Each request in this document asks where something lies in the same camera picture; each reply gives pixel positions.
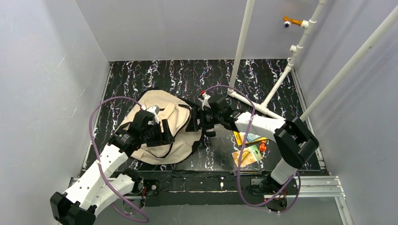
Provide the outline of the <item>beige canvas student bag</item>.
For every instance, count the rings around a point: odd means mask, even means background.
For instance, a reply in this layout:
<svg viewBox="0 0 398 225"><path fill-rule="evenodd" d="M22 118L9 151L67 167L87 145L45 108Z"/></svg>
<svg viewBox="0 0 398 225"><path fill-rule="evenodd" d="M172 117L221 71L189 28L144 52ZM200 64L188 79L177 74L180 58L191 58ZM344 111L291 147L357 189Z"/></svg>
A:
<svg viewBox="0 0 398 225"><path fill-rule="evenodd" d="M132 158L151 165L176 164L199 146L202 129L200 106L163 90L145 91L111 136L114 144Z"/></svg>

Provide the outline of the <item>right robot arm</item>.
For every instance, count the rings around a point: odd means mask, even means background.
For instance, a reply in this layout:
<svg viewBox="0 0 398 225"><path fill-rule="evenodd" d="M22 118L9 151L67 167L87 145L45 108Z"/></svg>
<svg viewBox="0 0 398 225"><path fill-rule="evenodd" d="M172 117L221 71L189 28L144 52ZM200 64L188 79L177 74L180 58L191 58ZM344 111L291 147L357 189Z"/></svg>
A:
<svg viewBox="0 0 398 225"><path fill-rule="evenodd" d="M192 112L187 132L202 130L206 135L215 136L215 132L209 133L208 130L220 124L227 130L259 135L277 144L282 158L267 178L265 185L269 188L281 188L319 147L319 141L299 117L294 120L273 119L234 110L219 95L203 97L201 102L202 105L198 105L187 101Z"/></svg>

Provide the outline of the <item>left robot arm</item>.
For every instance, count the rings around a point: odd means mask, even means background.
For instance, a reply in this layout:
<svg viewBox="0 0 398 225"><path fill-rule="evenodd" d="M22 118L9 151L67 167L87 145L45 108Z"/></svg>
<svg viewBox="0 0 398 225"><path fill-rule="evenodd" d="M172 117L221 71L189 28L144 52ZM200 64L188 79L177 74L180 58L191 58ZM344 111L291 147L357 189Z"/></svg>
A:
<svg viewBox="0 0 398 225"><path fill-rule="evenodd" d="M167 119L160 120L154 107L138 111L109 139L97 160L65 192L50 198L53 217L62 225L92 225L109 205L131 192L140 182L137 172L127 170L114 181L108 178L141 148L143 144L156 147L175 141Z"/></svg>

